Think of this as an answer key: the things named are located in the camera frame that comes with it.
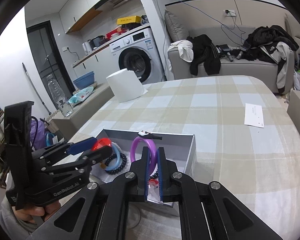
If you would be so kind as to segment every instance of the blue bowl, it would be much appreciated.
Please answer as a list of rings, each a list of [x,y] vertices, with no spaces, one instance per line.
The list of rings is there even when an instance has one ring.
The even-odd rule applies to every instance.
[[[78,89],[84,89],[91,86],[94,83],[94,72],[91,71],[81,77],[78,77],[73,81]]]

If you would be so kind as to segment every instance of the metal bolt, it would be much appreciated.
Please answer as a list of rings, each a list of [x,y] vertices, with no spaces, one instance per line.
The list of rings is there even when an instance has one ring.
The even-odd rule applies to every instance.
[[[134,177],[134,173],[132,171],[128,171],[125,176],[127,179],[132,179]]]
[[[210,186],[213,188],[213,189],[220,189],[220,187],[221,187],[221,185],[220,185],[220,183],[218,183],[218,182],[212,182],[211,184],[210,184]]]
[[[95,189],[96,187],[98,187],[98,184],[95,183],[95,182],[90,182],[90,183],[87,185],[87,188],[88,188],[88,189]]]
[[[180,179],[182,177],[182,173],[177,171],[177,172],[174,172],[172,174],[172,177],[174,177],[175,179]]]

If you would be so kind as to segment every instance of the white kettle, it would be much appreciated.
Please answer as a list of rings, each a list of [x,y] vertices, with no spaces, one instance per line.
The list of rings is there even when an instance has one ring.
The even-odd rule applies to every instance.
[[[90,42],[89,41],[87,41],[85,43],[82,43],[82,47],[83,47],[83,50],[84,50],[84,52],[85,52],[86,55],[88,55],[90,52],[93,51],[92,48],[91,48],[91,46],[90,46]]]

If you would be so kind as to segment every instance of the paper towel roll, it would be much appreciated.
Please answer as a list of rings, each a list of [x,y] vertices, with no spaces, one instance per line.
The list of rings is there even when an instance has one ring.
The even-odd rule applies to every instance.
[[[120,103],[135,99],[148,92],[136,74],[126,68],[107,76],[106,79]]]

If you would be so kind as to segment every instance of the black door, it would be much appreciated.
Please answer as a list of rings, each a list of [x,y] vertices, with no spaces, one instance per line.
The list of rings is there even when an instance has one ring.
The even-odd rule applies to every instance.
[[[47,76],[52,74],[58,81],[67,98],[75,91],[66,67],[54,39],[50,21],[39,23],[27,28],[28,40],[34,63],[42,83],[56,108],[49,87]]]
[[[150,76],[151,59],[142,49],[127,48],[119,56],[119,67],[120,69],[133,70],[142,83]]]

